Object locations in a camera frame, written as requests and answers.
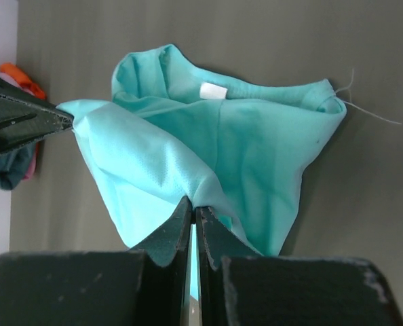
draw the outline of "white thread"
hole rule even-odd
[[[355,73],[355,71],[354,71],[354,68],[353,68],[353,69],[352,69],[352,72],[351,72],[351,81],[349,82],[349,84],[348,84],[347,86],[345,86],[345,87],[340,87],[339,89],[337,89],[337,90],[334,92],[335,94],[337,94],[337,93],[343,92],[343,91],[345,91],[345,90],[348,91],[348,94],[349,94],[349,101],[344,101],[344,100],[342,100],[341,98],[340,98],[340,100],[341,100],[342,102],[344,102],[346,105],[350,105],[350,106],[352,106],[352,107],[355,107],[356,109],[360,110],[361,112],[367,113],[368,115],[371,115],[371,116],[373,116],[373,117],[375,117],[375,118],[377,118],[377,119],[383,120],[383,121],[388,122],[388,123],[390,123],[390,124],[402,125],[402,122],[398,122],[398,121],[393,121],[393,120],[390,120],[390,119],[386,119],[386,118],[384,118],[384,117],[381,117],[380,115],[377,115],[377,114],[375,114],[375,113],[372,113],[372,112],[370,112],[370,111],[367,111],[367,110],[365,110],[365,109],[359,107],[358,105],[355,105],[355,104],[352,103],[352,94],[351,94],[350,88],[351,88],[352,83],[353,83],[354,73]]]

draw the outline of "gray table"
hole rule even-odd
[[[329,77],[403,122],[403,2],[20,0],[18,64],[53,103],[109,98],[128,52],[175,43],[195,64],[269,86]],[[353,255],[387,275],[403,310],[403,126],[350,109],[305,173],[284,253]],[[11,249],[124,248],[71,133],[46,141],[12,197]]]

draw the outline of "turquoise shirt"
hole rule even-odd
[[[298,213],[303,171],[346,114],[326,79],[257,86],[200,69],[172,45],[128,54],[112,93],[112,102],[59,108],[74,115],[79,148],[129,247],[188,195],[277,255]]]

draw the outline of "teal garment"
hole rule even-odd
[[[219,99],[200,97],[206,82],[221,87],[211,94]],[[112,103],[59,108],[74,115],[79,148],[129,247],[186,194],[193,206],[212,206],[244,242],[277,255],[298,212],[303,171],[346,114],[326,79],[257,86],[197,68],[172,45],[128,54],[112,93]]]

